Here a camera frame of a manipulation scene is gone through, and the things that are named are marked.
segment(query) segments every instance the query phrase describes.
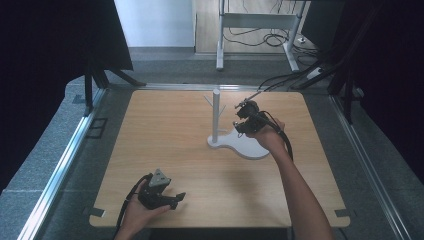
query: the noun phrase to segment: white wall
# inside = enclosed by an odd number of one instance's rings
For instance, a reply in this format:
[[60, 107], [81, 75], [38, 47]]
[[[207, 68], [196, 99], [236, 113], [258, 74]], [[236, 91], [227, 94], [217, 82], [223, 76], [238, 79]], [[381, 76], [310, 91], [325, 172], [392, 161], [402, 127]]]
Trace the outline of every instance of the white wall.
[[193, 47], [192, 0], [115, 0], [128, 47]]

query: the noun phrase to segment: wooden panel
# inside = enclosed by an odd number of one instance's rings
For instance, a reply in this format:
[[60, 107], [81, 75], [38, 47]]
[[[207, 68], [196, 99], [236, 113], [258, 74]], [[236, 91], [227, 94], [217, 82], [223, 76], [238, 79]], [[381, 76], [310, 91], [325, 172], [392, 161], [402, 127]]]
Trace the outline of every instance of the wooden panel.
[[[249, 92], [221, 92], [226, 109], [219, 128], [232, 129], [239, 119], [234, 105]], [[212, 149], [212, 107], [209, 91], [134, 92], [99, 190], [91, 216], [94, 226], [114, 226], [131, 187], [160, 168], [172, 179], [164, 195], [187, 192], [184, 201], [150, 223], [150, 227], [285, 227], [290, 226], [284, 191], [271, 156], [246, 160], [230, 149]], [[255, 99], [262, 110], [286, 123], [294, 159], [316, 194], [332, 226], [347, 226], [338, 187], [299, 93], [267, 92]]]

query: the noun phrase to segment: human arm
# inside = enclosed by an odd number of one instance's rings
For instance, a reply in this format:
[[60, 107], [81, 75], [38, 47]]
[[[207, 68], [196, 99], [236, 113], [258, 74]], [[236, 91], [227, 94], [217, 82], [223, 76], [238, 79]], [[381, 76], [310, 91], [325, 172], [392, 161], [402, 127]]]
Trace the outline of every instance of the human arm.
[[[143, 184], [146, 180], [143, 180], [137, 187], [136, 193], [140, 192]], [[128, 203], [127, 209], [125, 210], [124, 219], [121, 227], [115, 236], [115, 240], [128, 240], [132, 239], [146, 224], [154, 217], [167, 212], [171, 209], [171, 206], [166, 205], [153, 210], [149, 210], [141, 204], [137, 198], [137, 194], [131, 197]]]
[[[284, 123], [276, 121], [284, 129]], [[296, 239], [334, 239], [321, 205], [287, 153], [283, 139], [270, 126], [247, 136], [256, 138], [277, 163]]]

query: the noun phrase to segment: white stand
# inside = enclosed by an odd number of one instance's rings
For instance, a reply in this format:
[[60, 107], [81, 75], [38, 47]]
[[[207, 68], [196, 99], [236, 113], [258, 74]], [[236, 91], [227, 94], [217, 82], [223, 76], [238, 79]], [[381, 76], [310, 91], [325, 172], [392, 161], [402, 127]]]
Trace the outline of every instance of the white stand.
[[219, 110], [219, 98], [220, 91], [218, 89], [213, 90], [213, 104], [206, 98], [213, 108], [212, 135], [208, 137], [209, 146], [212, 148], [230, 148], [240, 156], [251, 160], [261, 159], [268, 155], [268, 150], [259, 145], [256, 139], [248, 138], [244, 134], [239, 137], [235, 128], [227, 135], [218, 135], [219, 116], [224, 110]]
[[224, 27], [228, 28], [263, 28], [263, 29], [286, 29], [290, 30], [289, 41], [283, 44], [284, 51], [293, 72], [299, 71], [296, 59], [293, 57], [292, 47], [297, 31], [299, 30], [302, 14], [306, 1], [296, 15], [279, 14], [249, 14], [249, 13], [225, 13], [225, 0], [219, 1], [219, 38], [216, 50], [216, 69], [224, 69]]

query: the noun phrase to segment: hand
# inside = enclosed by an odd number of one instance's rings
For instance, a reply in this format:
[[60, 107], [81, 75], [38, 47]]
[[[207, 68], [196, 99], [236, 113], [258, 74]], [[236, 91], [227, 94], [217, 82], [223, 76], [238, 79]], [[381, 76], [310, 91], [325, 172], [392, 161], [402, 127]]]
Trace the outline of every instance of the hand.
[[153, 210], [149, 210], [143, 206], [138, 200], [138, 195], [136, 193], [141, 191], [141, 187], [145, 183], [146, 180], [143, 180], [138, 185], [135, 194], [131, 197], [127, 209], [125, 210], [124, 220], [122, 221], [115, 239], [131, 239], [135, 234], [141, 231], [152, 218], [171, 209], [169, 205], [158, 207]]
[[[285, 124], [275, 118], [278, 126], [281, 130], [284, 130]], [[256, 133], [246, 134], [247, 137], [255, 138], [258, 143], [270, 152], [276, 149], [285, 149], [284, 140], [278, 135], [278, 133], [269, 125], [266, 125]]]

